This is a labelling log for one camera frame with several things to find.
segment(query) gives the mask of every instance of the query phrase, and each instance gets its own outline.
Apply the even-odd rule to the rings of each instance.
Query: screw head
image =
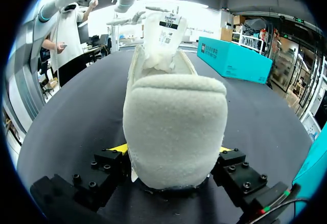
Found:
[[[234,165],[229,166],[229,168],[228,168],[229,173],[233,173],[235,170],[236,170],[236,167]]]
[[[103,168],[104,168],[105,171],[108,171],[108,170],[110,170],[111,166],[106,164],[105,166],[103,166]]]
[[[250,182],[245,182],[245,183],[243,183],[243,188],[245,189],[245,190],[249,190],[250,189],[250,187],[251,187],[251,183]]]
[[[98,185],[97,185],[96,182],[89,182],[89,183],[88,183],[88,187],[89,187],[90,189],[95,189],[97,186],[98,186]]]
[[[248,167],[249,167],[249,163],[248,163],[248,162],[244,162],[244,163],[242,163],[242,167],[243,167],[243,168],[248,168]]]
[[[98,167],[99,167],[98,162],[96,162],[96,161],[91,162],[91,168],[96,169]]]
[[[268,176],[266,174],[262,174],[262,175],[260,175],[260,180],[265,182],[267,180],[267,177]]]
[[[73,174],[73,182],[74,183],[80,183],[81,182],[81,176],[79,174]]]

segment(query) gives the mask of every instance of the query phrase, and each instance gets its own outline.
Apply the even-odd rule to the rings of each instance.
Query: sign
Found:
[[[173,13],[163,13],[159,25],[171,29],[177,29],[181,16]]]
[[[304,24],[305,21],[303,19],[295,17],[295,21]]]

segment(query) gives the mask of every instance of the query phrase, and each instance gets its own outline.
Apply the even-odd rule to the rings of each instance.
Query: cable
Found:
[[[300,197],[300,198],[295,198],[295,199],[291,199],[291,200],[288,200],[280,205],[277,205],[276,207],[272,208],[271,210],[267,211],[265,214],[259,216],[257,219],[253,220],[252,222],[250,222],[249,224],[254,224],[255,222],[257,222],[258,220],[261,220],[262,218],[264,218],[266,215],[269,215],[271,212],[279,209],[280,207],[283,207],[285,205],[289,205],[291,203],[294,203],[294,202],[298,202],[298,201],[302,201],[302,202],[309,202],[309,200],[307,198],[304,198],[304,197]]]

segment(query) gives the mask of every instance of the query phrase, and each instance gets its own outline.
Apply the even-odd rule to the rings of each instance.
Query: label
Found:
[[[172,32],[166,32],[166,31],[161,31],[160,37],[159,37],[159,42],[160,44],[169,44],[171,39],[173,37],[173,33]]]
[[[159,25],[171,29],[177,29],[181,16],[173,13],[163,13]]]

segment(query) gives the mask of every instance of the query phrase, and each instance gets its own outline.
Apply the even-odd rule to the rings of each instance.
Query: desk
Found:
[[[93,62],[96,62],[97,59],[96,59],[96,53],[98,53],[99,51],[101,51],[105,46],[102,45],[102,46],[98,46],[96,48],[92,48],[92,49],[83,49],[83,52],[84,52],[84,55],[87,55],[87,54],[92,54],[92,57],[93,57]]]
[[[228,119],[223,140],[239,148],[247,161],[291,186],[309,151],[311,140],[287,103],[268,86],[223,78],[195,53],[186,53],[199,75],[216,78],[227,88]],[[38,114],[22,145],[17,171],[26,187],[55,173],[71,182],[72,174],[89,167],[95,151],[125,143],[122,116],[133,51],[108,55],[68,82]],[[48,129],[55,136],[49,137]],[[212,177],[192,198],[164,201],[127,181],[99,210],[110,223],[236,223],[242,214]],[[291,205],[282,223],[294,215]]]

